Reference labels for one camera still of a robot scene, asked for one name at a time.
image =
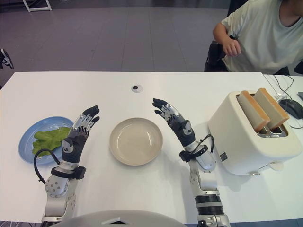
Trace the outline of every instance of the bread slice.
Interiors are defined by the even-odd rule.
[[[276,102],[276,100],[274,100],[265,88],[259,88],[254,95],[254,99],[269,116],[270,122],[267,124],[269,129],[275,129],[289,119],[285,110],[282,109],[282,107]]]
[[[256,132],[260,131],[270,121],[265,111],[248,91],[241,91],[238,102]]]

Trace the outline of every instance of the computer mouse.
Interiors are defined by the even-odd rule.
[[[297,119],[303,118],[303,107],[297,101],[291,99],[283,99],[279,102],[280,106],[290,115]]]

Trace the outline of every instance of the sneaker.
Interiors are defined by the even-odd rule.
[[[1,49],[1,51],[0,51],[0,67],[1,67],[1,69],[2,69],[2,64],[5,64],[6,66],[9,66],[11,69],[14,68],[13,62],[11,61],[11,58],[9,57],[9,54],[4,49]]]

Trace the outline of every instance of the white toaster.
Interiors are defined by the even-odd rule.
[[[236,175],[257,175],[267,166],[281,170],[283,161],[299,155],[302,145],[287,122],[271,131],[255,132],[231,92],[208,122],[224,167]]]

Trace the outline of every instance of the green lettuce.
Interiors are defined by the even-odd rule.
[[[33,142],[33,154],[36,154],[41,149],[54,150],[55,148],[61,146],[62,140],[68,136],[69,132],[70,128],[68,127],[60,127],[59,129],[52,131],[36,132],[34,137],[37,140]],[[50,155],[50,153],[48,151],[43,151],[39,154],[39,157],[44,155]]]

